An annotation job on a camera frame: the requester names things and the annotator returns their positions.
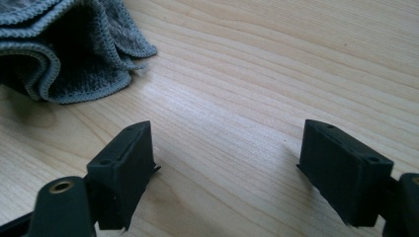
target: black plastic bracket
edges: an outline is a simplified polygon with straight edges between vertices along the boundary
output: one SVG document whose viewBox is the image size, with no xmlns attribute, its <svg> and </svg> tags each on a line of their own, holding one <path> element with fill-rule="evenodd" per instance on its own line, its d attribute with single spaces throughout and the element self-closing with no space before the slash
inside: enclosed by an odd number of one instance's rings
<svg viewBox="0 0 419 237">
<path fill-rule="evenodd" d="M 419 175 L 395 181 L 391 160 L 338 127 L 307 120 L 297 166 L 346 224 L 374 226 L 380 214 L 384 236 L 418 236 Z"/>
<path fill-rule="evenodd" d="M 0 236 L 96 236 L 100 229 L 129 229 L 145 188 L 160 167 L 153 159 L 151 125 L 120 132 L 88 165 L 87 176 L 45 185 L 35 210 L 0 227 Z"/>
</svg>

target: microfiber cloth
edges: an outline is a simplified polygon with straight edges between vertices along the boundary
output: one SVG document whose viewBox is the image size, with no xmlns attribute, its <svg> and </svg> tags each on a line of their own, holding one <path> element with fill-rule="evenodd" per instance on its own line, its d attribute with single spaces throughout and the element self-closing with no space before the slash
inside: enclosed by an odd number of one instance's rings
<svg viewBox="0 0 419 237">
<path fill-rule="evenodd" d="M 154 55 L 121 0 L 2 0 L 0 82 L 69 104 L 126 87 Z"/>
</svg>

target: wood grain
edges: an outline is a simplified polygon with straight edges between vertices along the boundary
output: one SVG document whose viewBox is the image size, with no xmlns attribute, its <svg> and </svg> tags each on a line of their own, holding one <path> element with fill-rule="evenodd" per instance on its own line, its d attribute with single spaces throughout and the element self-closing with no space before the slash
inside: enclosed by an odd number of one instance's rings
<svg viewBox="0 0 419 237">
<path fill-rule="evenodd" d="M 159 50 L 115 95 L 70 106 L 0 88 L 0 224 L 151 120 L 156 162 L 125 236 L 380 236 L 345 226 L 295 167 L 303 123 L 419 170 L 416 0 L 125 0 Z M 119 236 L 105 231 L 99 236 Z"/>
</svg>

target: table surface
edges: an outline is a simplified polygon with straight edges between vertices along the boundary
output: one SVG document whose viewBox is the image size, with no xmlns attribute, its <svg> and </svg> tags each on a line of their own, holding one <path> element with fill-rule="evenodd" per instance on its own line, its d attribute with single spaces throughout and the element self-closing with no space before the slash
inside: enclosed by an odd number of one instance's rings
<svg viewBox="0 0 419 237">
<path fill-rule="evenodd" d="M 417 0 L 125 0 L 158 54 L 88 103 L 0 88 L 0 224 L 150 120 L 150 181 L 124 236 L 380 236 L 348 227 L 295 166 L 304 121 L 419 170 Z M 120 236 L 121 231 L 99 236 Z"/>
</svg>

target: screw hole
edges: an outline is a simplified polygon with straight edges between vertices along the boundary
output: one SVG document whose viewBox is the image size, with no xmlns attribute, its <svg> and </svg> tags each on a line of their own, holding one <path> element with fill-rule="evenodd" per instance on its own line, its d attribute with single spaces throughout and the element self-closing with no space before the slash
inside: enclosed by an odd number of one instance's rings
<svg viewBox="0 0 419 237">
<path fill-rule="evenodd" d="M 74 183 L 71 181 L 61 181 L 49 188 L 49 192 L 53 195 L 61 194 L 73 188 Z"/>
<path fill-rule="evenodd" d="M 112 161 L 108 160 L 108 159 L 101 161 L 101 165 L 109 165 L 111 163 L 112 163 Z"/>
</svg>

